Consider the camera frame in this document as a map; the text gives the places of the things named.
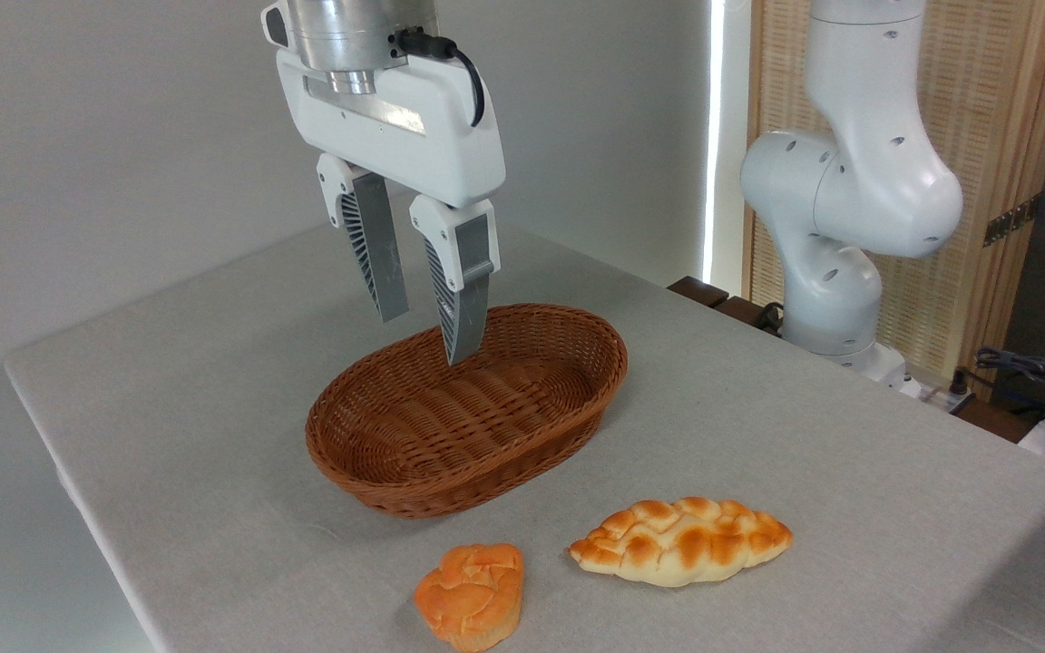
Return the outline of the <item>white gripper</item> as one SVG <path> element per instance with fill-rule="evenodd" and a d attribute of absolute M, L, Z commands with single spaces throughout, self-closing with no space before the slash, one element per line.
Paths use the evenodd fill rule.
<path fill-rule="evenodd" d="M 346 94 L 293 51 L 279 49 L 275 62 L 296 129 L 324 151 L 317 174 L 330 223 L 344 228 L 384 322 L 409 310 L 384 177 L 424 194 L 410 218 L 425 240 L 447 360 L 467 359 L 481 346 L 500 269 L 493 204 L 481 201 L 506 174 L 493 104 L 472 127 L 473 87 L 459 63 L 411 55 L 375 74 L 373 94 Z"/>

